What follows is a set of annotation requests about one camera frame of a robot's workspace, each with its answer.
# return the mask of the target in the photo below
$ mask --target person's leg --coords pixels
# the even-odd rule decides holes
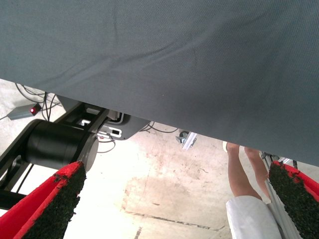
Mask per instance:
[[[261,200],[260,195],[252,188],[239,160],[239,145],[227,143],[228,179],[235,197],[253,196]]]
[[[245,152],[249,158],[249,161],[255,171],[256,181],[260,187],[260,189],[264,192],[264,194],[270,198],[267,187],[266,187],[266,179],[268,178],[268,172],[266,166],[264,165],[263,160],[259,156],[259,151],[253,148],[245,147]]]

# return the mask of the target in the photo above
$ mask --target gray fabric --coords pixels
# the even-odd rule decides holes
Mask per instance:
[[[0,1],[0,78],[318,165],[319,1]]]

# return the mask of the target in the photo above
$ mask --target metal frame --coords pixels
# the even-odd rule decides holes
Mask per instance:
[[[282,157],[265,153],[265,152],[262,153],[261,157],[263,158],[263,161],[268,171],[270,170],[270,165],[273,161],[284,162],[286,160],[286,158],[282,158]],[[284,204],[282,203],[276,191],[274,190],[273,186],[271,185],[269,179],[267,179],[265,183],[269,192],[269,196],[271,198],[271,203],[268,204],[267,206],[272,212],[272,214],[274,215],[274,218],[278,224],[278,228],[282,238],[283,239],[302,239],[299,235],[299,232],[295,224],[293,223],[293,221],[287,214]]]
[[[58,96],[58,99],[66,111],[71,110],[79,104],[79,101],[64,96]],[[110,119],[103,122],[98,135],[102,137],[112,137],[116,140],[126,140],[132,137],[151,122],[147,119],[112,110],[109,110],[107,116]]]
[[[108,121],[108,112],[109,110],[105,108],[78,103],[54,122],[88,132],[87,136],[81,141],[79,150],[74,155],[75,159],[72,160],[76,161],[76,159],[83,158],[86,153],[87,141],[96,138],[101,125]],[[82,120],[88,120],[89,123],[81,125]],[[29,166],[25,159],[27,141],[34,128],[41,122],[43,120],[40,119],[30,122],[0,156],[0,209],[8,210],[25,197],[25,195],[11,192],[11,190]]]
[[[189,132],[187,138],[182,146],[182,149],[189,150],[189,148],[193,147],[194,143],[196,142],[197,134],[194,132]]]

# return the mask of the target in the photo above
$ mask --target person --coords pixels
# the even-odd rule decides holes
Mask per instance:
[[[233,239],[281,239],[277,223],[262,201],[261,196],[253,189],[239,160],[239,145],[224,142],[228,153],[228,178],[234,198],[226,203],[227,217]],[[259,151],[245,147],[245,153],[254,169],[256,181],[269,197],[265,181],[268,172]]]

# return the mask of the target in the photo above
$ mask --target concrete floor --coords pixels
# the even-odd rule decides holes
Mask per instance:
[[[26,104],[13,83],[0,80],[0,117]],[[63,113],[63,108],[55,107],[51,119]],[[41,117],[1,120],[0,153],[28,122]],[[198,135],[194,147],[183,151],[175,139],[178,134],[139,132],[117,141],[111,152],[98,154],[64,238],[230,239],[225,203],[232,193],[222,142]],[[110,147],[111,143],[101,144],[99,151]],[[240,158],[251,184],[268,202],[242,148]],[[302,163],[299,167],[319,181],[317,167]],[[28,194],[54,172],[35,166],[20,192]]]

